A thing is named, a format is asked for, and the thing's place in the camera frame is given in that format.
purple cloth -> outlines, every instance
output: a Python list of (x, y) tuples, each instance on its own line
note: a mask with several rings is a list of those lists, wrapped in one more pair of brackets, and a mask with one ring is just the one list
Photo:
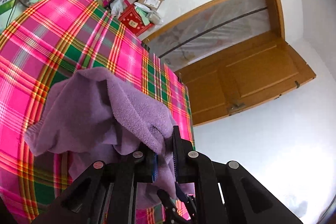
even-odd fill
[[(94, 161), (118, 162), (120, 155), (136, 151), (143, 142), (158, 154), (159, 166), (155, 183), (138, 184), (137, 208), (142, 209), (160, 202), (159, 188), (176, 198), (171, 138), (175, 124), (163, 103), (96, 67), (53, 85), (41, 120), (27, 129), (25, 141), (35, 156), (72, 151), (73, 179)], [(193, 192), (192, 185), (183, 189)]]

brown door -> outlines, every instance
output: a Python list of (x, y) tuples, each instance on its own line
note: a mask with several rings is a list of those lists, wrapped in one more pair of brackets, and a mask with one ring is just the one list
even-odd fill
[(193, 124), (202, 124), (281, 96), (315, 78), (299, 54), (271, 32), (178, 70), (189, 90)]

wooden door frame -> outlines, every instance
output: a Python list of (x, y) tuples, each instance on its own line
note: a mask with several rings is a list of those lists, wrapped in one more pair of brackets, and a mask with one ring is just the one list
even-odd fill
[[(209, 1), (181, 16), (174, 19), (173, 21), (169, 22), (168, 24), (164, 25), (162, 28), (158, 29), (154, 33), (150, 34), (146, 37), (143, 42), (148, 43), (155, 37), (163, 34), (164, 32), (168, 31), (170, 28), (176, 26), (177, 24), (187, 20), (188, 18), (202, 12), (210, 7), (222, 3), (227, 0), (212, 0)], [(282, 11), (281, 0), (265, 0), (266, 5), (268, 7), (268, 15), (269, 15), (269, 22), (271, 30), (279, 37), (285, 39), (285, 25), (284, 25), (284, 14)]]

silver screw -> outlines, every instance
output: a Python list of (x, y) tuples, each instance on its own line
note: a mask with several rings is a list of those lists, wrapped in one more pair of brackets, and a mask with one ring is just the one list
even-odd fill
[(232, 169), (237, 169), (239, 167), (239, 163), (233, 160), (229, 162), (229, 167), (231, 167)]
[(134, 158), (141, 158), (143, 156), (143, 153), (141, 151), (135, 151), (133, 153)]
[(95, 169), (100, 169), (104, 166), (104, 163), (102, 161), (96, 161), (94, 164), (93, 164), (93, 167)]
[(189, 156), (190, 158), (197, 158), (197, 157), (198, 157), (198, 153), (197, 153), (196, 151), (190, 151), (190, 152), (188, 153), (188, 156)]

plaid tablecloth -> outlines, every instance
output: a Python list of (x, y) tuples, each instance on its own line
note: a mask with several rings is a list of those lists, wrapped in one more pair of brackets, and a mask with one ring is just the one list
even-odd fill
[[(19, 223), (30, 223), (71, 184), (71, 154), (34, 157), (23, 135), (40, 119), (53, 84), (96, 66), (163, 102), (182, 138), (193, 141), (187, 89), (123, 24), (93, 0), (43, 0), (0, 36), (0, 194)], [(136, 218), (160, 223), (162, 206), (138, 210)]]

